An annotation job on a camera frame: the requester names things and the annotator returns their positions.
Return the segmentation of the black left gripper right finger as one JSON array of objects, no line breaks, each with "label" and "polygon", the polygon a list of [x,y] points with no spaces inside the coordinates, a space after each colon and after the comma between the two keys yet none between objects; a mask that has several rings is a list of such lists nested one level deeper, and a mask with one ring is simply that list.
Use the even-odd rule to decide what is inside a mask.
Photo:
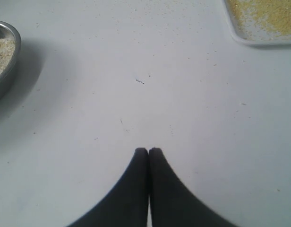
[{"label": "black left gripper right finger", "polygon": [[233,227],[195,197],[160,148],[149,151],[150,210],[154,227]]}]

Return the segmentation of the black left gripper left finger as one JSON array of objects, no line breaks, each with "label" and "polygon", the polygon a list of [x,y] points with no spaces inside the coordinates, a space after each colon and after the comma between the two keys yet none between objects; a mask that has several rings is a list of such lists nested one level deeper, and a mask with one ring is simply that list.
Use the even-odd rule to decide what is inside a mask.
[{"label": "black left gripper left finger", "polygon": [[148,152],[137,148],[109,193],[71,227],[146,227],[149,203]]}]

